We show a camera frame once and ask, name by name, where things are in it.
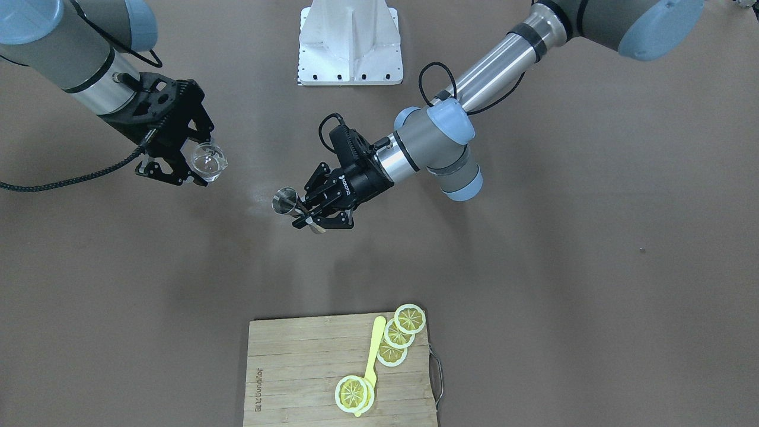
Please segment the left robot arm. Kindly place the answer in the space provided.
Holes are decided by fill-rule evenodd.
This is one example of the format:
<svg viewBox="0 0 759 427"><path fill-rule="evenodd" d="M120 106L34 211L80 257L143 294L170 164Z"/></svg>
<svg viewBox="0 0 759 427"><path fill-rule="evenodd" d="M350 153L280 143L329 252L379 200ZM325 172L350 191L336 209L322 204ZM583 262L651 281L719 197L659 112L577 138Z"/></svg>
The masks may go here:
<svg viewBox="0 0 759 427"><path fill-rule="evenodd" d="M461 78L396 117L393 132L370 144L341 116L330 140L339 167L320 163L306 182L305 195L283 187L273 210L292 216L293 227L352 229L353 211L423 168L451 200L465 202L483 185L480 166L471 156L473 114L509 95L524 72L553 47L580 36L634 60L655 60L678 46L695 27L702 1L537 1Z"/></svg>

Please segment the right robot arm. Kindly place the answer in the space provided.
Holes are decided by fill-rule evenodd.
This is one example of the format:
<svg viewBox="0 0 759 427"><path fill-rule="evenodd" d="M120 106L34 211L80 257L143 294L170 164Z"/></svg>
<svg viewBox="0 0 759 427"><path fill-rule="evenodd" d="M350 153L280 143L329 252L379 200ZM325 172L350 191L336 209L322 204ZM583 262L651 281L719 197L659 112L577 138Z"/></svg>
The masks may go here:
<svg viewBox="0 0 759 427"><path fill-rule="evenodd" d="M157 43L157 20L144 1L3 1L2 57L35 69L73 96L106 124L136 144L126 159L95 173L43 186L12 186L16 192L40 192L95 179L124 167L136 157L139 176L179 186L208 179L182 154L187 141L212 141L214 125L193 80L173 80L138 71L126 59L141 59Z"/></svg>

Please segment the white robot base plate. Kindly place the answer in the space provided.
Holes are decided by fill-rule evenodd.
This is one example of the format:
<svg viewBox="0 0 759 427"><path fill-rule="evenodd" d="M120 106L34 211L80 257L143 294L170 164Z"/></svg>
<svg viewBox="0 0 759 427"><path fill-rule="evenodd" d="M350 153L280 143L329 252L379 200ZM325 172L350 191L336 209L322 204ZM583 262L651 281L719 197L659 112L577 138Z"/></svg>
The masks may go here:
<svg viewBox="0 0 759 427"><path fill-rule="evenodd" d="M314 1L300 13L296 81L396 85L404 79L398 11L385 1Z"/></svg>

